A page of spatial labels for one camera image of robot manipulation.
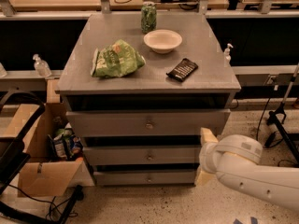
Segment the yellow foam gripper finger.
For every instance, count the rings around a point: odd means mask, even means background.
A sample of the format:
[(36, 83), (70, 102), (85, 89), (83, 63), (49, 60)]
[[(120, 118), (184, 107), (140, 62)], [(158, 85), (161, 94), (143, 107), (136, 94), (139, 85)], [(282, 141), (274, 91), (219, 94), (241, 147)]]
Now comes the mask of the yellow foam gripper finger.
[(199, 167), (196, 173), (194, 185), (204, 186), (213, 178), (214, 178), (214, 174), (208, 173), (202, 167)]
[(201, 128), (200, 129), (200, 142), (201, 145), (210, 145), (210, 144), (218, 144), (219, 140), (214, 135), (214, 133), (208, 128)]

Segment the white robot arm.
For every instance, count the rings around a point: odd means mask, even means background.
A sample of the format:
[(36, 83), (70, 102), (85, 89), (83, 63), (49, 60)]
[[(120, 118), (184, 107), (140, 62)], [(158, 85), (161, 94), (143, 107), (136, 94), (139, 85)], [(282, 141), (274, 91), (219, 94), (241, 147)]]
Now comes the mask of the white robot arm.
[(218, 140), (200, 129), (199, 176), (206, 183), (214, 175), (225, 187), (257, 199), (299, 211), (299, 169), (260, 164), (263, 146), (245, 135)]

